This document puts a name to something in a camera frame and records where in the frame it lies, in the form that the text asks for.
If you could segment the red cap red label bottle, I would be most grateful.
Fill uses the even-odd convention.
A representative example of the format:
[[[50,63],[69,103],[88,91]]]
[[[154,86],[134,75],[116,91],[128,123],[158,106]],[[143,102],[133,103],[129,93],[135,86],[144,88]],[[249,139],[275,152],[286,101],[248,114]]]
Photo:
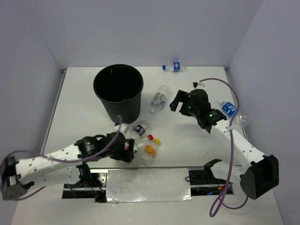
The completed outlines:
[[[124,150],[129,150],[129,139],[131,139],[131,137],[129,135],[126,135],[125,137],[127,142],[125,143]],[[133,154],[140,152],[143,147],[149,144],[153,139],[154,138],[151,134],[147,135],[146,137],[134,139]]]

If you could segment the clear bottle dark blue label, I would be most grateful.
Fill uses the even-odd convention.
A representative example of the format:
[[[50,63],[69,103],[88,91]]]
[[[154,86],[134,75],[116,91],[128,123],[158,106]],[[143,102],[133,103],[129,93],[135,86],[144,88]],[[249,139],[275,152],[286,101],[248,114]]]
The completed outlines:
[[[131,127],[128,132],[128,137],[130,139],[139,139],[144,134],[150,131],[150,124],[148,121],[142,120],[137,123],[134,127]]]

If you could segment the yellow cap orange label bottle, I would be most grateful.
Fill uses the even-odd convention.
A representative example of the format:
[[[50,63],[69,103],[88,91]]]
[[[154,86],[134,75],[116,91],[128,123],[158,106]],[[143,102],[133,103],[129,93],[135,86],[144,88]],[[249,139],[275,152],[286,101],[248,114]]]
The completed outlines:
[[[143,166],[150,166],[156,157],[161,141],[157,138],[153,139],[143,149],[136,154],[137,161]]]

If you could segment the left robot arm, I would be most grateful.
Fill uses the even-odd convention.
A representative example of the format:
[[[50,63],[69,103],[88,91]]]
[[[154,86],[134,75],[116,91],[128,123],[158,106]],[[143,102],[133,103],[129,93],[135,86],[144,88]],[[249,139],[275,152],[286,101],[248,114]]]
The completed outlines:
[[[0,170],[0,189],[4,201],[19,201],[29,192],[56,184],[86,187],[94,180],[88,162],[111,158],[123,162],[134,159],[134,139],[116,131],[106,135],[86,136],[74,144],[46,155],[28,159],[9,156]]]

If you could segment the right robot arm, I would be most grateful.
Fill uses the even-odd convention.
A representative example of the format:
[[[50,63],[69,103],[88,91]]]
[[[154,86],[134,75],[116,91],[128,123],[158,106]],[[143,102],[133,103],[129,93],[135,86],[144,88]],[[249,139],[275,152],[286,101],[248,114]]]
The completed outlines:
[[[255,200],[279,185],[278,159],[274,155],[265,155],[231,128],[226,116],[218,109],[211,108],[206,91],[179,90],[170,103],[171,111],[176,111],[179,103],[182,103],[179,110],[182,115],[195,117],[202,129],[233,150],[241,166],[231,168],[229,182],[239,184],[247,197]]]

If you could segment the clear bottle white green label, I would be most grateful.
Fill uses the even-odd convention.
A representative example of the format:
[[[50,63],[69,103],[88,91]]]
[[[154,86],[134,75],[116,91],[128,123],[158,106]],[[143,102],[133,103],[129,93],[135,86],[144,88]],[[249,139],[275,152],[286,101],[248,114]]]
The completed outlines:
[[[161,111],[170,94],[170,87],[161,85],[150,103],[150,112],[155,114]]]

